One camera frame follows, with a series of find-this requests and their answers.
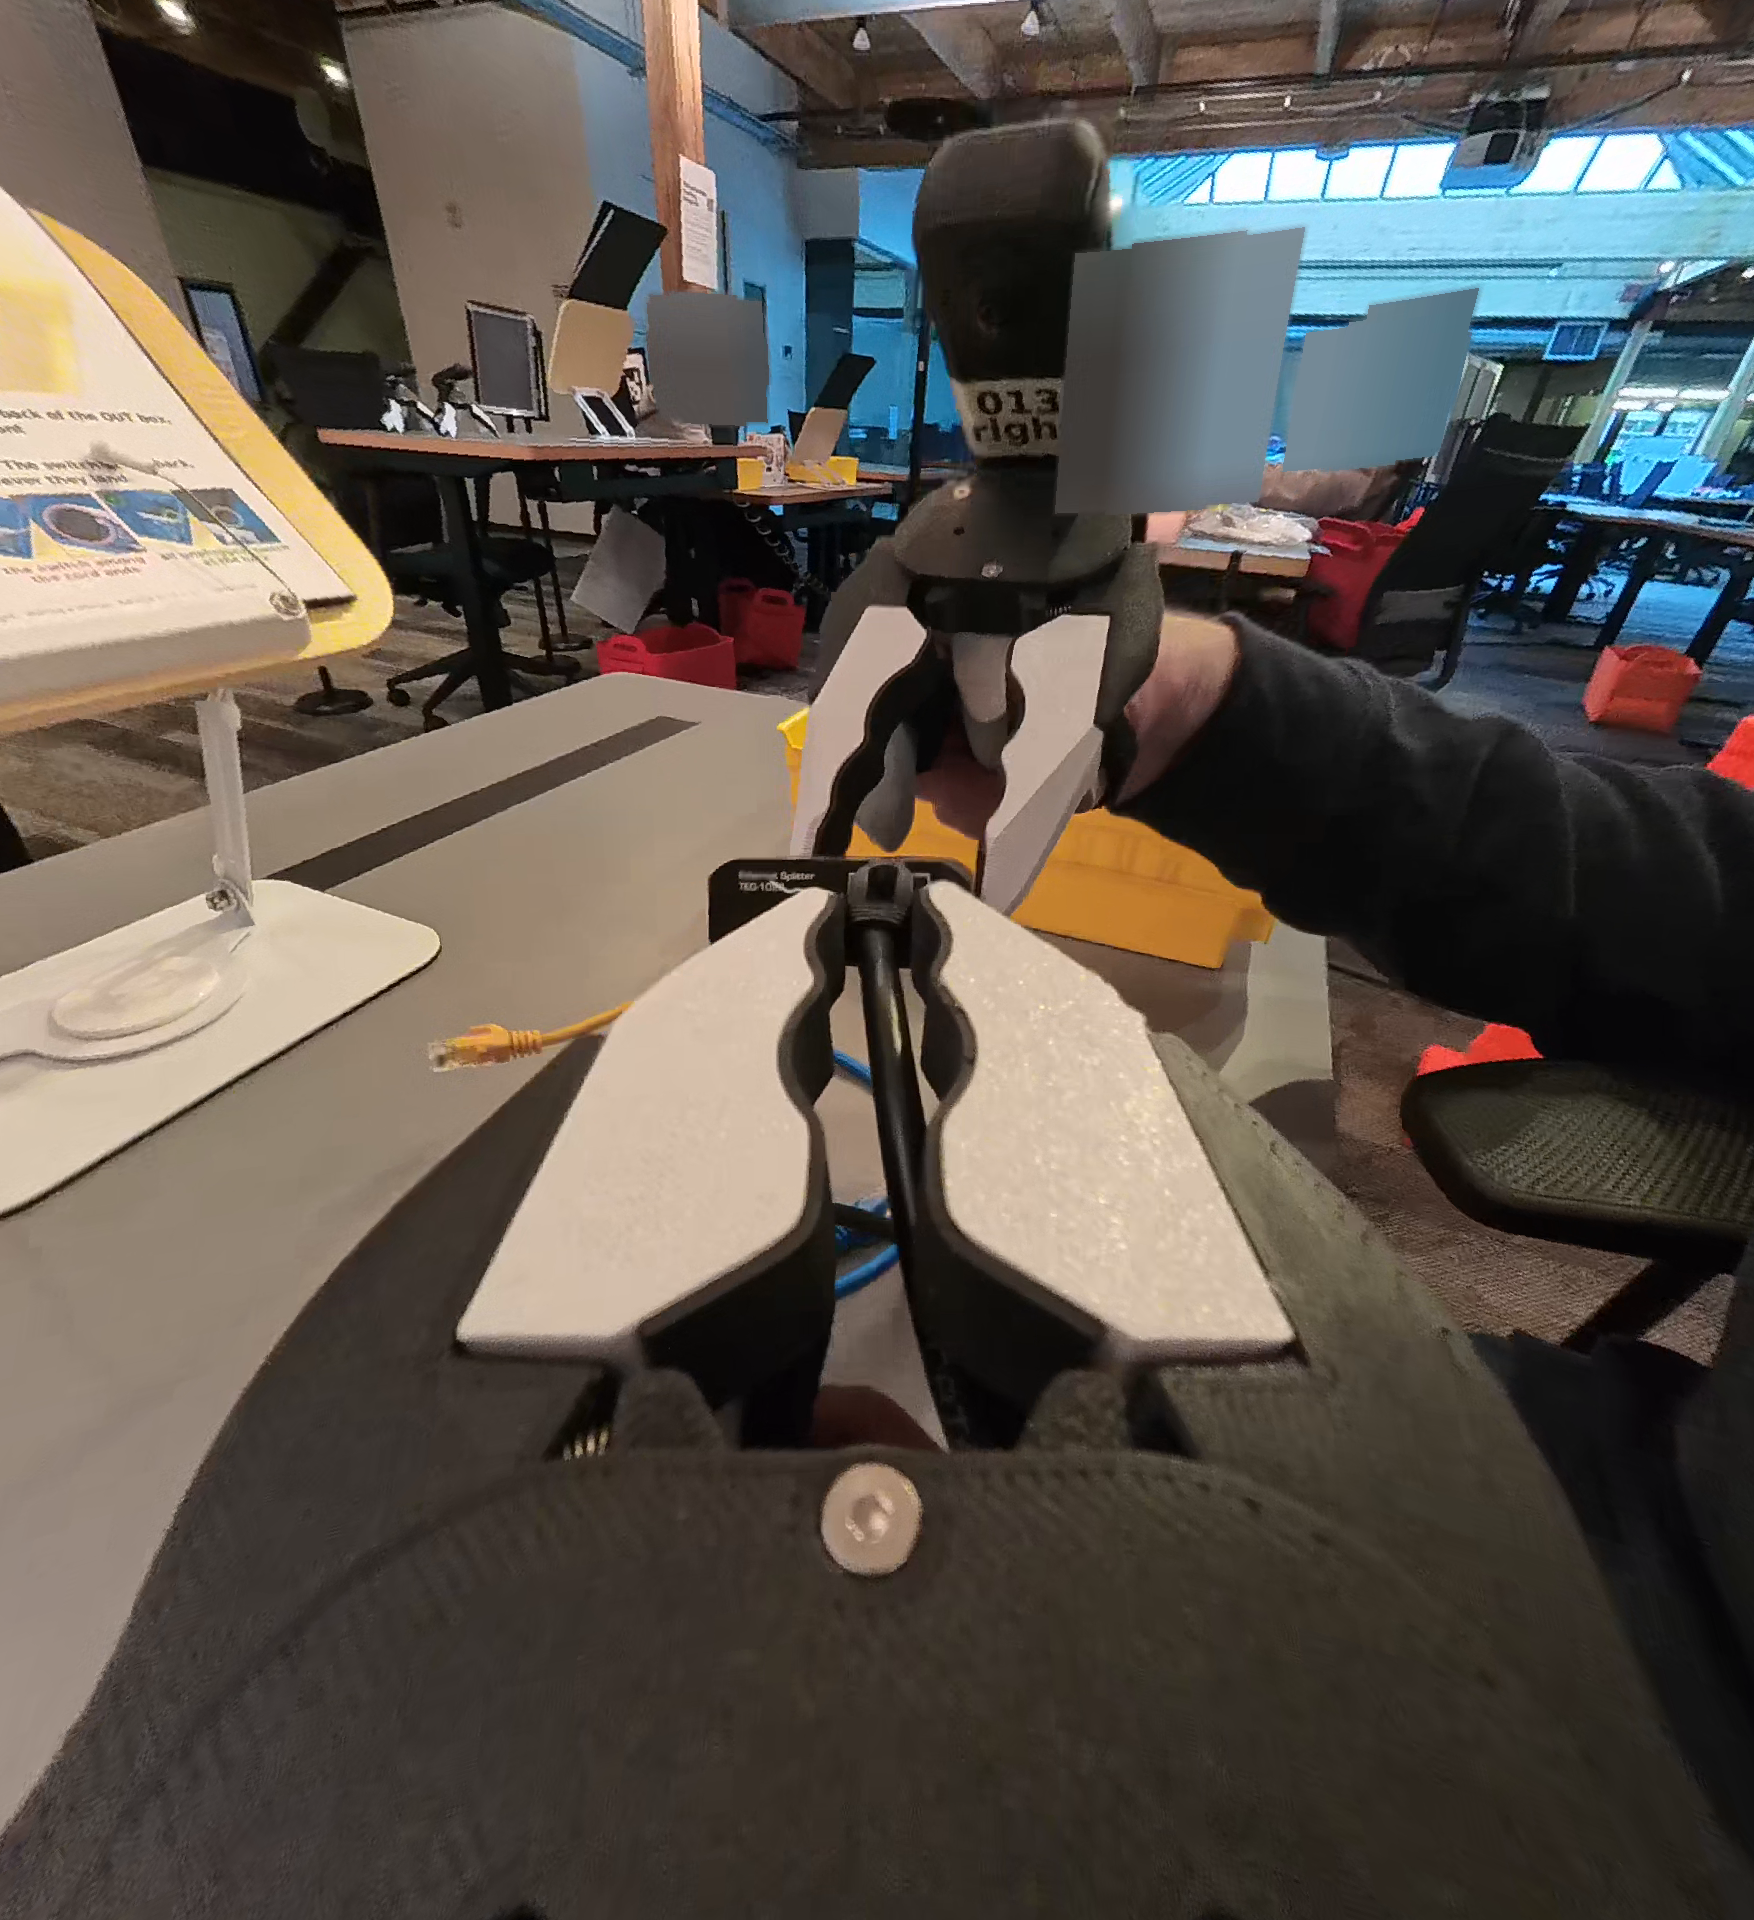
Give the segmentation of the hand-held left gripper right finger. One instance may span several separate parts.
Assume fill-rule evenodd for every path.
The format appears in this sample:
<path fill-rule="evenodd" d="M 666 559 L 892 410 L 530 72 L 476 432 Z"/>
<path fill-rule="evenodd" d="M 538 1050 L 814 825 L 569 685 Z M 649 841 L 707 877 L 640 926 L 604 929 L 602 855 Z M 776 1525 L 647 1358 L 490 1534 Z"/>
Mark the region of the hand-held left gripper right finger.
<path fill-rule="evenodd" d="M 1294 1328 L 1147 1021 L 951 881 L 917 894 L 917 1281 L 962 1365 L 1249 1362 Z"/>

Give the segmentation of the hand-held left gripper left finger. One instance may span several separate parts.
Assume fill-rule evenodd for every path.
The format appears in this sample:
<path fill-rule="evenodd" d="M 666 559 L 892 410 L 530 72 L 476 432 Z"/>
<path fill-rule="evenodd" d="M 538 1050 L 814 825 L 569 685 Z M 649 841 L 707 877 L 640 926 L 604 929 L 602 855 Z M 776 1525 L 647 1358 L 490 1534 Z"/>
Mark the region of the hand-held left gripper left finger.
<path fill-rule="evenodd" d="M 467 1306 L 481 1355 L 794 1365 L 835 1310 L 814 1112 L 835 892 L 802 887 L 650 985 L 595 1050 Z"/>

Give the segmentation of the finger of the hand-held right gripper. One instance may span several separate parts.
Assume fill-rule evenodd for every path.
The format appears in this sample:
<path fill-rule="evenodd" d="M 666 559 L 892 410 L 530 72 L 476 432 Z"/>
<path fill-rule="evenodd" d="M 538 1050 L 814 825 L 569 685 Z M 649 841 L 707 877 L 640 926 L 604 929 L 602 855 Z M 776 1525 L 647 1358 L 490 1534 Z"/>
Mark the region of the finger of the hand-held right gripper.
<path fill-rule="evenodd" d="M 909 607 L 868 607 L 805 719 L 792 855 L 848 854 L 853 831 L 899 850 L 917 810 L 917 708 L 938 685 L 935 648 Z"/>
<path fill-rule="evenodd" d="M 1099 700 L 1109 619 L 1056 614 L 1012 640 L 1019 719 L 1001 753 L 1003 788 L 982 833 L 979 894 L 1014 916 L 1103 767 Z"/>

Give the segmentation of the yellow plastic bin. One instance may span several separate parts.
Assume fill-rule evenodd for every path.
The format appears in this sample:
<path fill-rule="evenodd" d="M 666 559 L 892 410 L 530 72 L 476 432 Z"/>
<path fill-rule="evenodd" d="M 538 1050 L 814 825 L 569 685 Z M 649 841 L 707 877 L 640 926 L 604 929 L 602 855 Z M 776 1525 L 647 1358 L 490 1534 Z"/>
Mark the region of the yellow plastic bin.
<path fill-rule="evenodd" d="M 798 708 L 776 728 L 785 747 L 789 801 L 797 798 L 809 717 L 809 708 Z M 941 863 L 959 870 L 959 877 L 973 877 L 977 850 L 941 824 L 929 804 L 917 804 L 895 858 Z M 772 864 L 794 886 L 834 881 L 873 858 L 883 858 L 883 850 L 860 828 L 851 828 L 849 850 L 835 866 L 794 858 Z M 1205 970 L 1221 968 L 1236 944 L 1267 942 L 1277 925 L 1257 894 L 1225 881 L 1215 863 L 1106 810 L 1069 822 L 1029 894 L 1014 908 L 1014 919 L 1038 934 Z"/>

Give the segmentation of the black ethernet splitter box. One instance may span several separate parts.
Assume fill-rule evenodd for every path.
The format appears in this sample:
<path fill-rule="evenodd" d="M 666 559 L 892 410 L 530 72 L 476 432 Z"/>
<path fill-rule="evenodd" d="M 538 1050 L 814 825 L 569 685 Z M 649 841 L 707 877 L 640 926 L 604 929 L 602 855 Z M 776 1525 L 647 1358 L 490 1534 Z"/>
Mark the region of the black ethernet splitter box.
<path fill-rule="evenodd" d="M 707 877 L 705 942 L 715 944 L 740 926 L 766 916 L 785 900 L 809 890 L 834 894 L 844 904 L 848 926 L 911 926 L 926 887 L 950 884 L 973 890 L 970 873 L 941 858 L 911 855 L 803 855 L 803 858 L 736 858 Z"/>

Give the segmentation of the person's right forearm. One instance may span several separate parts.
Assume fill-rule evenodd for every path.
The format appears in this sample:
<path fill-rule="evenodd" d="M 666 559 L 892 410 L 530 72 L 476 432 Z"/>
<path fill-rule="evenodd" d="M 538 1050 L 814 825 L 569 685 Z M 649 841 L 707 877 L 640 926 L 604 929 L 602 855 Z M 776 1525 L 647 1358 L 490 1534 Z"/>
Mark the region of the person's right forearm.
<path fill-rule="evenodd" d="M 1224 703 L 1126 815 L 1444 1009 L 1754 1099 L 1754 790 L 1225 621 Z"/>

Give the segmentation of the person's right hand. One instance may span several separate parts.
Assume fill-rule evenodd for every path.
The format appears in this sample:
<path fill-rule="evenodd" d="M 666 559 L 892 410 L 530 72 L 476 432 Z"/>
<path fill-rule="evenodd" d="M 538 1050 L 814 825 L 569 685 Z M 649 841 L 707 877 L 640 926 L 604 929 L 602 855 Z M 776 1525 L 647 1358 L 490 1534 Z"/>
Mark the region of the person's right hand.
<path fill-rule="evenodd" d="M 1225 619 L 1166 612 L 1151 674 L 1126 703 L 1128 774 L 1111 808 L 1128 810 L 1162 781 L 1224 703 L 1241 660 L 1241 636 Z"/>

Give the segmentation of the person's left hand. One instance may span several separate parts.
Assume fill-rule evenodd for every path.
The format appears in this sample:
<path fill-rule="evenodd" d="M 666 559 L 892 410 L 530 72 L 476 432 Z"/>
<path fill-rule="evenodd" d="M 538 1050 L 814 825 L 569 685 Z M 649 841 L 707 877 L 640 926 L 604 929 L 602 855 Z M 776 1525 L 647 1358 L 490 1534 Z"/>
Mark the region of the person's left hand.
<path fill-rule="evenodd" d="M 820 1452 L 943 1452 L 946 1441 L 873 1386 L 824 1381 L 813 1398 L 809 1447 Z"/>

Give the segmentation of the orange traffic cone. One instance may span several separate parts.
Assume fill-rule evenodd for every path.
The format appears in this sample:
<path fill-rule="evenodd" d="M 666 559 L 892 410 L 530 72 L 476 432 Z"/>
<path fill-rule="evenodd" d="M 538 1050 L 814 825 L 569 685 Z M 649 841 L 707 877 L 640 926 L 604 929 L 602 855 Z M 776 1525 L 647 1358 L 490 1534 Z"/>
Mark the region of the orange traffic cone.
<path fill-rule="evenodd" d="M 1423 1078 L 1430 1072 L 1479 1064 L 1534 1060 L 1540 1056 L 1544 1055 L 1526 1030 L 1504 1022 L 1488 1022 L 1468 1042 L 1425 1046 L 1415 1064 L 1415 1074 Z"/>

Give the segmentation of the wooden desk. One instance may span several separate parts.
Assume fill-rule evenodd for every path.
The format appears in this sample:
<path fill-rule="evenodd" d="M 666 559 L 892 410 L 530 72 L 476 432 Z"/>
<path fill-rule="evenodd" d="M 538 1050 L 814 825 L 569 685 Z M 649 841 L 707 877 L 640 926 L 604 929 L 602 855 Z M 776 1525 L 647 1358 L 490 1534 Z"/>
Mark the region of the wooden desk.
<path fill-rule="evenodd" d="M 736 490 L 740 447 L 674 440 L 536 440 L 530 435 L 450 438 L 386 426 L 320 426 L 331 475 L 359 475 L 366 516 L 384 535 L 378 483 L 393 475 L 417 475 L 436 500 L 440 535 L 432 546 L 378 548 L 388 584 L 410 600 L 440 604 L 460 619 L 460 650 L 406 668 L 386 679 L 386 703 L 406 708 L 410 689 L 434 681 L 417 717 L 427 731 L 447 719 L 442 704 L 472 685 L 484 711 L 510 708 L 516 699 L 576 685 L 586 668 L 569 653 L 545 648 L 520 654 L 503 636 L 506 594 L 555 578 L 555 562 L 543 555 L 530 567 L 490 555 L 484 489 L 496 477 L 530 479 L 535 492 L 549 492 L 557 503 L 637 506 L 649 500 L 715 500 Z"/>

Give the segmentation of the black mesh office chair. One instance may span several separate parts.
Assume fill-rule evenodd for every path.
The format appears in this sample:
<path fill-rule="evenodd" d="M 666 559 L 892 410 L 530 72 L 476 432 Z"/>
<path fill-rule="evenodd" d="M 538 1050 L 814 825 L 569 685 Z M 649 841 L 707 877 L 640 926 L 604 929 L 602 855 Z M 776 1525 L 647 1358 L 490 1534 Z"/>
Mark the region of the black mesh office chair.
<path fill-rule="evenodd" d="M 1367 589 L 1351 654 L 1428 689 L 1445 687 L 1462 666 L 1479 589 L 1517 559 L 1579 438 L 1568 425 L 1476 425 L 1437 498 Z"/>

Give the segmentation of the computer monitor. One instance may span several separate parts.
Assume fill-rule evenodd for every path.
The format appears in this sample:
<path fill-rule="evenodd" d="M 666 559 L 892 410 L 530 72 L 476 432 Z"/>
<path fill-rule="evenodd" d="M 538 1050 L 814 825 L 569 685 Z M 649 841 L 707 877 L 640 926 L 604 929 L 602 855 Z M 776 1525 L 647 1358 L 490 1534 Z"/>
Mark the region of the computer monitor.
<path fill-rule="evenodd" d="M 475 404 L 506 420 L 548 417 L 543 336 L 535 316 L 511 305 L 464 305 Z"/>

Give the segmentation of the instruction sheet stand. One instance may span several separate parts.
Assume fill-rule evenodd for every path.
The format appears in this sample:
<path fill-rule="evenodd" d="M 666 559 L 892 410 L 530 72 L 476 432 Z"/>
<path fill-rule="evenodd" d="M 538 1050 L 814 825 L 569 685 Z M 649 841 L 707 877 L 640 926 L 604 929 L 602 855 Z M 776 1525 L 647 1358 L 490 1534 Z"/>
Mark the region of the instruction sheet stand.
<path fill-rule="evenodd" d="M 0 187 L 0 735 L 193 696 L 192 896 L 0 974 L 0 1217 L 420 971 L 254 873 L 233 687 L 384 634 L 384 567 L 168 305 Z"/>

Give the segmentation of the wooden post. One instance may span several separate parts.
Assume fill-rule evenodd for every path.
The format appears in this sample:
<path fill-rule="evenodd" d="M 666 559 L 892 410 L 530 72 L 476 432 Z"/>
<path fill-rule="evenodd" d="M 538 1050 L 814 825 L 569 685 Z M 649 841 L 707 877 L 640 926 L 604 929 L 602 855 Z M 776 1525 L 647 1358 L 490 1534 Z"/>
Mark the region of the wooden post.
<path fill-rule="evenodd" d="M 652 212 L 666 228 L 657 253 L 661 288 L 682 291 L 681 164 L 702 164 L 699 1 L 641 1 L 643 84 L 650 132 Z"/>

